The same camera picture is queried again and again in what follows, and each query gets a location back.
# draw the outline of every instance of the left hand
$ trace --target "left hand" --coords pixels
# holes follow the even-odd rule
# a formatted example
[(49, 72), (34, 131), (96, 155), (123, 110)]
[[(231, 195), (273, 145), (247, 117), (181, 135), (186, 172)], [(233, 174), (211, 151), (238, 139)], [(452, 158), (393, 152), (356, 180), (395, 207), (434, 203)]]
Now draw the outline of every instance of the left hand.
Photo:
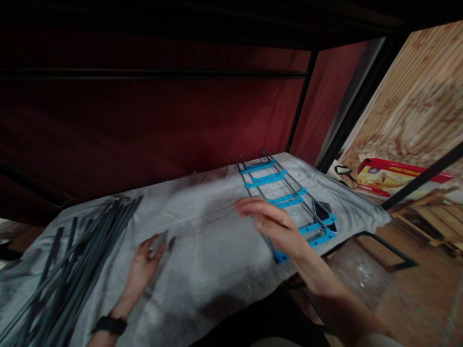
[(113, 318), (127, 320), (130, 312), (143, 295), (145, 288), (151, 282), (165, 251), (165, 243), (162, 244), (153, 258), (150, 256), (150, 248), (158, 235), (143, 241), (135, 251), (134, 258), (130, 264), (129, 276), (125, 283), (122, 296), (110, 312)]
[(158, 248), (154, 257), (150, 257), (150, 248), (158, 236), (159, 234), (144, 240), (136, 249), (125, 284), (125, 294), (141, 295), (151, 282), (165, 251), (165, 244), (163, 244)]

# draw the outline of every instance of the gray cloth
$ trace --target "gray cloth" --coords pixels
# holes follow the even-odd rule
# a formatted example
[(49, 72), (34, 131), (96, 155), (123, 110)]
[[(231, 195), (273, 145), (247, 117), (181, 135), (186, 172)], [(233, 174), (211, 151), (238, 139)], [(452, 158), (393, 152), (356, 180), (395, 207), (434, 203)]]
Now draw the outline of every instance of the gray cloth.
[[(389, 222), (380, 206), (351, 192), (290, 154), (275, 158), (318, 200), (331, 204), (339, 234), (316, 247), (323, 254), (362, 230), (374, 232)], [(255, 177), (274, 173), (256, 172)], [(285, 184), (263, 186), (267, 198), (291, 193)], [(62, 257), (72, 218), (79, 217), (77, 236), (108, 200), (145, 198), (113, 249), (78, 319), (72, 346), (84, 346), (90, 330), (121, 294), (136, 247), (164, 233), (168, 252), (153, 283), (129, 318), (120, 346), (187, 346), (206, 335), (223, 318), (269, 295), (295, 272), (289, 261), (277, 265), (250, 218), (241, 219), (233, 203), (247, 192), (236, 165), (96, 199), (64, 210), (27, 250), (21, 261), (0, 271), (0, 329), (35, 291), (53, 236), (65, 226)], [(288, 208), (303, 226), (312, 221), (300, 205)]]

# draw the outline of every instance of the right hand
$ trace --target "right hand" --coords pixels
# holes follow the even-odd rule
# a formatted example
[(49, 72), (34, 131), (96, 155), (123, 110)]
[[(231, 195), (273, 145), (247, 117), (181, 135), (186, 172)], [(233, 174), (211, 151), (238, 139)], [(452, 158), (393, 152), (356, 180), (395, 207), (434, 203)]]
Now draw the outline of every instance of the right hand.
[(312, 250), (288, 212), (271, 205), (264, 198), (242, 198), (234, 206), (241, 217), (254, 217), (257, 231), (270, 237), (273, 244), (290, 258), (302, 257)]

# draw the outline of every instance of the bundle of black rods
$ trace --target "bundle of black rods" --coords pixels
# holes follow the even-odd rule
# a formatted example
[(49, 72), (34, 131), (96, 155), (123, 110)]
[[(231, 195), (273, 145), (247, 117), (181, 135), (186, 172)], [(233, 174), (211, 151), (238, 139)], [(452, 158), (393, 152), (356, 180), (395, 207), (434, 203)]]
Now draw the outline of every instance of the bundle of black rods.
[(95, 220), (86, 223), (82, 236), (73, 244), (78, 221), (74, 217), (66, 253), (50, 271), (64, 232), (63, 227), (58, 229), (37, 289), (0, 334), (0, 346), (61, 347), (69, 344), (77, 318), (106, 259), (142, 198), (126, 205), (121, 199), (109, 204)]

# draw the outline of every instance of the blue plastic bracket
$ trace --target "blue plastic bracket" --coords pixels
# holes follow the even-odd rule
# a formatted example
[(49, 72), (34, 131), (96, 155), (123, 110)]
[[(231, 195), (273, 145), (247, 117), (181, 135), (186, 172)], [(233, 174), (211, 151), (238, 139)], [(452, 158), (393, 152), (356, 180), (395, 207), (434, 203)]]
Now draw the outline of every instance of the blue plastic bracket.
[(258, 171), (258, 170), (262, 170), (262, 169), (267, 169), (269, 167), (274, 166), (275, 163), (276, 163), (276, 160), (273, 159), (272, 161), (263, 162), (263, 163), (259, 163), (259, 164), (254, 164), (254, 165), (251, 165), (251, 166), (246, 165), (244, 170), (240, 169), (240, 173), (248, 174), (250, 172), (254, 172), (254, 171)]
[(284, 202), (284, 201), (289, 200), (289, 199), (297, 198), (298, 196), (304, 195), (304, 194), (306, 194), (306, 193), (307, 193), (307, 189), (304, 188), (304, 187), (302, 187), (302, 189), (301, 189), (300, 191), (298, 191), (297, 194), (294, 194), (294, 193), (293, 193), (293, 194), (288, 194), (288, 195), (285, 195), (285, 196), (283, 196), (283, 197), (281, 197), (281, 198), (278, 198), (278, 199), (275, 199), (275, 200), (267, 199), (267, 201), (268, 201), (269, 203), (271, 203), (272, 205), (278, 205), (278, 204), (281, 203), (281, 202)]
[(261, 186), (261, 185), (264, 185), (264, 184), (267, 184), (267, 183), (281, 181), (282, 179), (285, 178), (285, 175), (287, 173), (288, 173), (288, 171), (283, 170), (280, 173), (274, 173), (274, 174), (271, 174), (271, 175), (268, 175), (268, 176), (265, 176), (265, 177), (261, 177), (261, 178), (253, 177), (252, 178), (253, 183), (245, 183), (245, 187), (246, 188), (254, 188), (254, 187), (258, 187), (258, 186)]
[[(333, 215), (333, 214), (329, 214), (328, 215), (328, 218), (325, 219), (323, 221), (323, 223), (325, 225), (330, 225), (330, 224), (333, 224), (334, 222), (337, 221), (337, 218)], [(313, 224), (310, 224), (308, 226), (305, 226), (305, 227), (301, 227), (299, 228), (299, 231), (302, 235), (305, 235), (311, 231), (315, 231), (319, 228), (323, 228), (322, 225), (320, 223), (313, 223)], [(318, 245), (321, 245), (322, 243), (325, 243), (325, 242), (328, 242), (330, 241), (331, 239), (334, 239), (336, 237), (336, 234), (333, 233), (330, 229), (324, 229), (325, 230), (325, 234), (322, 236), (322, 237), (319, 237), (315, 240), (312, 240), (309, 242), (309, 245), (311, 247), (316, 247)], [(279, 263), (282, 263), (284, 262), (285, 260), (288, 259), (288, 256), (286, 254), (284, 254), (283, 252), (279, 251), (279, 250), (275, 250), (275, 253), (274, 253), (274, 256), (275, 256), (275, 259), (276, 259), (276, 262), (279, 264)]]

